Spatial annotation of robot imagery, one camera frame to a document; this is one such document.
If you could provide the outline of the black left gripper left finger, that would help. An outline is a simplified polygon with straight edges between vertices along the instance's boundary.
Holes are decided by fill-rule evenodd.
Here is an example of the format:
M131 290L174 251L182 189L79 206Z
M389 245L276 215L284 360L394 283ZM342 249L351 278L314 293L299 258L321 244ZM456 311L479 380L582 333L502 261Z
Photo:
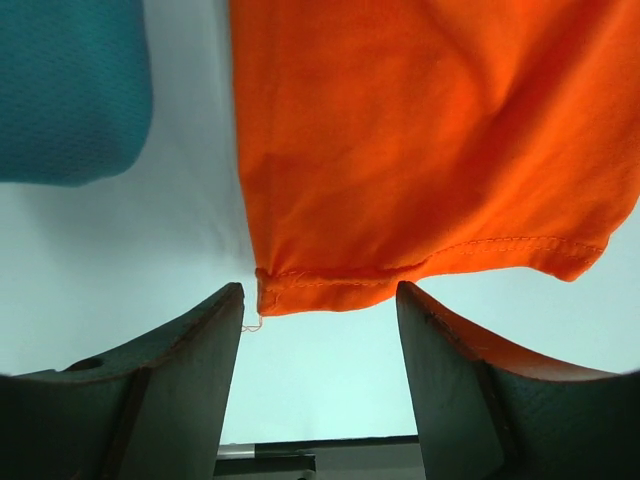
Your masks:
M1 379L5 479L209 479L244 314L231 283L63 370Z

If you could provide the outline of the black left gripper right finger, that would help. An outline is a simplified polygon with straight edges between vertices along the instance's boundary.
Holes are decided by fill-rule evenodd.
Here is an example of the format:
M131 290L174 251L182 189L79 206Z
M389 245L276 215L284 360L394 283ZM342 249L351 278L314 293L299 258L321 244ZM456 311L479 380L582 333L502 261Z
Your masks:
M635 479L639 375L564 362L396 290L399 335L430 479Z

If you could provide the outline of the orange t-shirt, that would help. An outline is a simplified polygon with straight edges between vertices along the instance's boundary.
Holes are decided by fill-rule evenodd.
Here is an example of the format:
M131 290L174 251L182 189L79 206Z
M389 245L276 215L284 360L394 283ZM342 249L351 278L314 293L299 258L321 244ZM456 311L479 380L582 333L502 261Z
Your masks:
M572 281L639 197L635 1L233 1L263 317L524 267Z

